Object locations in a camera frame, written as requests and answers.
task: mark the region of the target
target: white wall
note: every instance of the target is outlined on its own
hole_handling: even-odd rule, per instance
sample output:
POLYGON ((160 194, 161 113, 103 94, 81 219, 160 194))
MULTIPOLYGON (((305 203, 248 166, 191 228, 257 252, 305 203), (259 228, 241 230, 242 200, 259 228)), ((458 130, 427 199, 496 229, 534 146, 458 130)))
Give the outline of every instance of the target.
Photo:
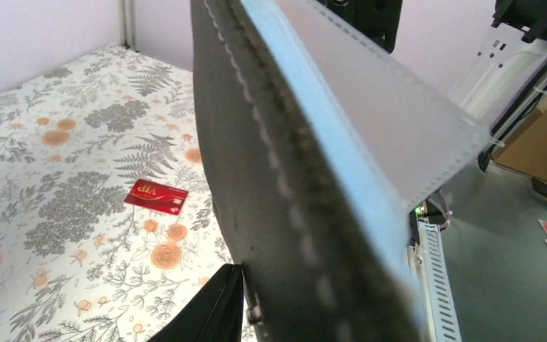
MULTIPOLYGON (((443 93, 477 52, 495 0, 404 0, 393 56, 443 93)), ((154 58, 192 68, 189 0, 135 1, 135 45, 154 58)))
POLYGON ((119 42, 117 0, 0 0, 0 93, 119 42))
POLYGON ((474 62, 495 0, 404 0, 393 57, 443 94, 474 62))
POLYGON ((189 0, 135 0, 135 47, 150 57, 191 70, 189 0))

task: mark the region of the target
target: fern print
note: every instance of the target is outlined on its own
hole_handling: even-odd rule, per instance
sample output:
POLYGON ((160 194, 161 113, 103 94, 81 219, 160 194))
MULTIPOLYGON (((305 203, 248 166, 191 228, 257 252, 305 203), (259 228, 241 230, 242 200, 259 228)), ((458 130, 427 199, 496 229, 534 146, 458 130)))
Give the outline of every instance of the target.
POLYGON ((73 151, 71 155, 69 155, 68 157, 64 159, 64 162, 74 163, 82 155, 91 155, 91 153, 95 152, 96 150, 103 150, 106 144, 111 144, 112 146, 116 146, 118 141, 123 139, 124 137, 125 137, 124 134, 107 134, 107 135, 101 135, 96 140, 85 141, 86 147, 73 151))
POLYGON ((74 276, 61 275, 47 283, 35 294, 35 302, 21 309, 10 318, 11 332, 16 330, 12 342, 32 341, 36 337, 36 327, 49 324, 58 309, 63 308, 66 295, 63 287, 74 276))
POLYGON ((170 66, 146 66, 136 75, 130 76, 131 86, 141 95, 148 96, 170 86, 179 86, 181 82, 171 78, 170 66))
POLYGON ((137 137, 142 142, 125 148, 135 151, 133 154, 114 160, 125 163, 125 166, 117 167, 116 170, 124 171, 119 177, 129 179, 126 184, 134 184, 141 178, 160 179, 173 170, 171 162, 178 159, 173 154, 173 138, 150 134, 151 138, 137 137))
POLYGON ((127 313, 129 308, 123 309, 118 315, 100 315, 83 321, 86 326, 81 327, 78 322, 64 321, 58 328, 45 331, 38 335, 40 342, 76 341, 76 342, 124 342, 120 337, 118 320, 127 313))
POLYGON ((51 83, 45 84, 43 89, 33 89, 32 95, 24 96, 24 101, 26 102, 26 112, 29 113, 32 107, 40 105, 41 103, 45 103, 55 87, 59 86, 60 84, 62 84, 62 81, 60 80, 53 81, 51 83))
POLYGON ((67 85, 62 89, 65 99, 61 101, 61 105, 82 109, 90 103, 97 102, 100 94, 108 86, 115 86, 119 82, 120 78, 112 73, 90 75, 80 83, 67 85))

